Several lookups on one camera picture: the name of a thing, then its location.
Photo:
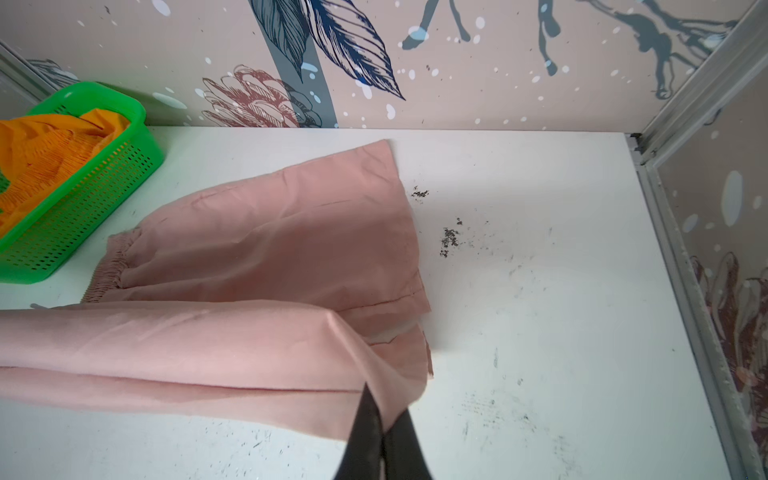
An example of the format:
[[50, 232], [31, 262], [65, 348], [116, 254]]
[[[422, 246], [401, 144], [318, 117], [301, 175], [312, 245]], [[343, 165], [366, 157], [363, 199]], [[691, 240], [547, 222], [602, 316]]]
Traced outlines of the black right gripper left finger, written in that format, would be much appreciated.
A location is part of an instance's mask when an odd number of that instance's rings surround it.
[[334, 480], [378, 480], [382, 467], [382, 439], [380, 412], [365, 385]]

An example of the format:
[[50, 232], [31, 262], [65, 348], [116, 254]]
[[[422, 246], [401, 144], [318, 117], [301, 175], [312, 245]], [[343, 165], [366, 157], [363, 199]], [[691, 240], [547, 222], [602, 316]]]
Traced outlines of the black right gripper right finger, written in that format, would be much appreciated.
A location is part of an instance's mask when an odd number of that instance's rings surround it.
[[432, 480], [410, 412], [405, 410], [383, 437], [387, 480]]

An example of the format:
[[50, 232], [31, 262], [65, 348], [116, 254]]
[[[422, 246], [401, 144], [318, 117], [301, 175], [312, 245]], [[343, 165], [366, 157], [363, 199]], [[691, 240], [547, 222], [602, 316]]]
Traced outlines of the pink shorts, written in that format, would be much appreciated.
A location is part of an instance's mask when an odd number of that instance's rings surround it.
[[412, 211], [381, 140], [166, 204], [112, 236], [80, 303], [1, 314], [1, 395], [343, 440], [432, 372]]

